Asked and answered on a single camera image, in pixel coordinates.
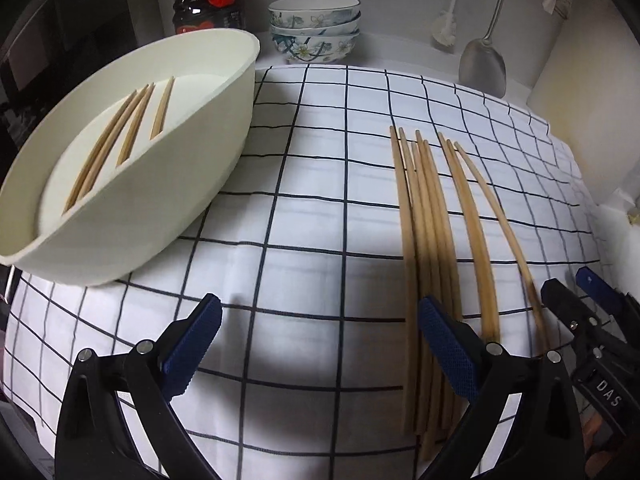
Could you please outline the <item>checkered white cloth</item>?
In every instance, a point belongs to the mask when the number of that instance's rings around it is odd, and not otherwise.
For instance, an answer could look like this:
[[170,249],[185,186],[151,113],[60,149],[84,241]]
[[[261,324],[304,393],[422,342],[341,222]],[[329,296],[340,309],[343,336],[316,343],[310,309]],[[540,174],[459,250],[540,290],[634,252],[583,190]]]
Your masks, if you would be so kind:
[[439,142],[463,146],[537,283],[600,269],[576,162],[541,118],[424,78],[353,67],[261,70],[245,151],[221,193],[142,268],[101,287],[20,277],[2,392],[45,448],[73,358],[157,337],[206,294],[221,328],[182,396],[186,431],[225,479],[413,479],[401,430],[406,282],[390,128],[422,136],[449,212],[462,314],[474,266]]

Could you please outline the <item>metal spatula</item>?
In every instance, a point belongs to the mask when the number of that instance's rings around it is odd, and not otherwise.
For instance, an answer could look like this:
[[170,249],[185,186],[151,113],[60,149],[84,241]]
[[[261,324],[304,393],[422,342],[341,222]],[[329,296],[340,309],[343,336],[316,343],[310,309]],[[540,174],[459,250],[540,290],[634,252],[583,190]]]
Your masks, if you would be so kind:
[[459,84],[498,99],[506,95],[506,63],[494,48],[492,35],[500,18],[504,0],[497,0],[487,32],[464,48],[458,71]]

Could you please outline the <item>large white bowl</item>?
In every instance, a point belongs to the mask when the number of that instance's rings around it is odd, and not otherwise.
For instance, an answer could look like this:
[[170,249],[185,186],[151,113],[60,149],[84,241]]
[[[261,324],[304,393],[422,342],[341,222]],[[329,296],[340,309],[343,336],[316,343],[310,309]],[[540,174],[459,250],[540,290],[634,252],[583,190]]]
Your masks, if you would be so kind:
[[[67,285],[101,285],[155,257],[224,186],[253,114],[260,44],[201,29],[103,67],[35,128],[1,188],[1,261]],[[163,131],[150,133],[174,76]],[[129,158],[134,108],[154,82]]]

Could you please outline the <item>white dish brush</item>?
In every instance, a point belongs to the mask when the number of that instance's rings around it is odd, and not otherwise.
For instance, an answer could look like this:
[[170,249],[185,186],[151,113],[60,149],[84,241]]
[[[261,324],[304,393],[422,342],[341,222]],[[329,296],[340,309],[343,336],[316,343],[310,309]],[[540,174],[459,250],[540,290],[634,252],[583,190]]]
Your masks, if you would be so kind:
[[454,10],[456,10],[458,0],[450,0],[447,10],[440,14],[431,27],[432,40],[436,48],[451,52],[456,44],[456,20]]

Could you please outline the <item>middle floral bowl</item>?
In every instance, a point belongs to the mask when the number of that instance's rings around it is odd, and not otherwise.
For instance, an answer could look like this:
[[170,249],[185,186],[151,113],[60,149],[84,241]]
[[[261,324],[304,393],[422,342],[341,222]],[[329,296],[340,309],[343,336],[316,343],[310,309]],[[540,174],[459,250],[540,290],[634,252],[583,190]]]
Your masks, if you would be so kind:
[[308,36],[308,37],[335,37],[335,36],[348,36],[356,34],[359,30],[360,15],[351,20],[350,22],[331,26],[322,26],[318,28],[285,28],[271,25],[270,32],[273,35],[278,36]]

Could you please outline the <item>floral bowl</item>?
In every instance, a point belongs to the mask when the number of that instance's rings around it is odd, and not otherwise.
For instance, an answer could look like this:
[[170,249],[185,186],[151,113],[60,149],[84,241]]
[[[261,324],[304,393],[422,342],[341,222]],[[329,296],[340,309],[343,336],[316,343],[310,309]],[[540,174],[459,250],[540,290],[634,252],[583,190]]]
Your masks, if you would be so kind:
[[273,35],[278,36],[308,36],[308,37],[335,37],[335,36],[348,36],[356,34],[359,30],[360,15],[351,20],[350,22],[331,26],[322,26],[318,28],[285,28],[271,25],[270,32]]
[[290,63],[328,64],[354,50],[359,32],[341,36],[288,36],[272,34],[276,50]]
[[360,13],[360,0],[276,0],[268,6],[270,24],[290,29],[343,25]]

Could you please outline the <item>bottom floral bowl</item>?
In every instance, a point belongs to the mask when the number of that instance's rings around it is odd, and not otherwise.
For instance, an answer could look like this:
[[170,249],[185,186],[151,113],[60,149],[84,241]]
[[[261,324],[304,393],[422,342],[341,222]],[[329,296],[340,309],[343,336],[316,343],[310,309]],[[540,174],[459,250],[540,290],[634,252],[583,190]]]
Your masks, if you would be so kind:
[[359,32],[341,36],[288,36],[272,34],[276,50],[290,63],[328,64],[354,50]]

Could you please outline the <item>top floral bowl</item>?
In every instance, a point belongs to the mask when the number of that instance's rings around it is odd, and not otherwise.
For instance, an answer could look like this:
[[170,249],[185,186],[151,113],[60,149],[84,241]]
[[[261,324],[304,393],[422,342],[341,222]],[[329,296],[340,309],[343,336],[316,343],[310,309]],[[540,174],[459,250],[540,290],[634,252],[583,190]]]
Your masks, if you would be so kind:
[[360,0],[276,0],[268,6],[270,24],[290,29],[343,25],[360,13]]

